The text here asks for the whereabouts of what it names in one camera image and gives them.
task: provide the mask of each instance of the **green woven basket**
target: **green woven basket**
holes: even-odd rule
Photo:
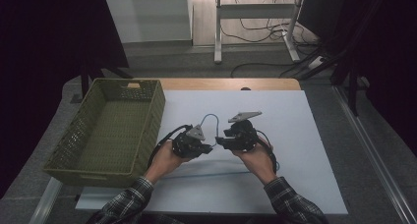
[[[147,170],[164,105],[158,80],[96,79],[43,171],[71,186],[129,187]]]

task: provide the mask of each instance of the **plaid sleeve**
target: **plaid sleeve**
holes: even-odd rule
[[[129,189],[104,205],[88,223],[118,223],[120,220],[123,220],[123,223],[135,223],[147,206],[152,191],[152,183],[141,177]]]
[[[275,212],[292,222],[328,223],[322,211],[312,202],[298,195],[283,177],[264,187]]]

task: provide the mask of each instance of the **hand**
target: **hand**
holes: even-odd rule
[[[165,142],[153,158],[151,166],[145,173],[147,178],[153,184],[166,174],[173,172],[183,162],[190,161],[191,158],[181,158],[172,151],[172,140]]]
[[[262,138],[260,139],[265,144],[268,144],[267,141]],[[257,143],[255,147],[249,151],[232,150],[232,153],[238,156],[248,170],[255,174],[264,185],[276,178],[272,168],[272,161],[270,160],[267,151],[260,144]]]

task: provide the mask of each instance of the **person's left hand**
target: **person's left hand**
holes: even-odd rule
[[[172,150],[172,140],[168,140],[153,158],[151,166],[145,173],[145,178],[155,184],[161,177],[173,172],[183,162],[190,160],[191,158],[181,158],[175,155]]]

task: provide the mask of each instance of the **wall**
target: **wall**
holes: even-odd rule
[[[191,40],[187,0],[106,0],[123,43]]]

